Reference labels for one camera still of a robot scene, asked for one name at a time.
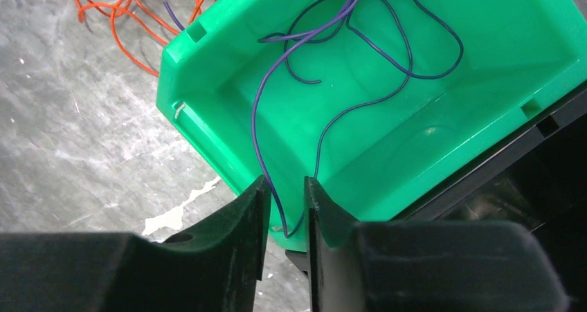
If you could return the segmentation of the black plastic bin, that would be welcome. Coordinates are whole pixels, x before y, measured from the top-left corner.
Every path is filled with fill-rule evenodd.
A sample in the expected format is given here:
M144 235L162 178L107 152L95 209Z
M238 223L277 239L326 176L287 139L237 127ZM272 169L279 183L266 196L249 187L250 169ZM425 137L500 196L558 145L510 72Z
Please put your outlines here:
M467 163L390 221L511 221L540 243L586 310L586 85ZM308 276L307 252L287 251Z

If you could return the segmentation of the green plastic bin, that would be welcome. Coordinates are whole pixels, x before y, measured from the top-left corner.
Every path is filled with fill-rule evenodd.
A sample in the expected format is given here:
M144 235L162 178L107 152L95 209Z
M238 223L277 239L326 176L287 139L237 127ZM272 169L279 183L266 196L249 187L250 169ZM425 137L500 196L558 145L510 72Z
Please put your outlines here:
M573 0L359 0L348 25L279 62L271 33L325 25L345 0L219 0L161 57L156 104L226 184L267 171L270 235L303 251L303 181L389 220L586 79Z

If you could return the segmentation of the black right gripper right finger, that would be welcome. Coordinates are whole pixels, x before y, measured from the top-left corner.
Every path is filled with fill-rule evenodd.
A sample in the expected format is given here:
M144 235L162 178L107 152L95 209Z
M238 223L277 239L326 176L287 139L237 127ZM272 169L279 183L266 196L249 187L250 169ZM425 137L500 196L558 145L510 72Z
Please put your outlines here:
M539 241L511 221L359 221L304 187L313 311L567 311Z

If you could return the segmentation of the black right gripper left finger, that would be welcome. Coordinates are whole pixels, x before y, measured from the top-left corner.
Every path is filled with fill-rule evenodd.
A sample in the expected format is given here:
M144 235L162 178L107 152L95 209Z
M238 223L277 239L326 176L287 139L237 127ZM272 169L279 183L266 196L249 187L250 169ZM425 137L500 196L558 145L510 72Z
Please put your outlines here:
M252 311L271 205L265 177L161 243L131 232L3 233L2 311Z

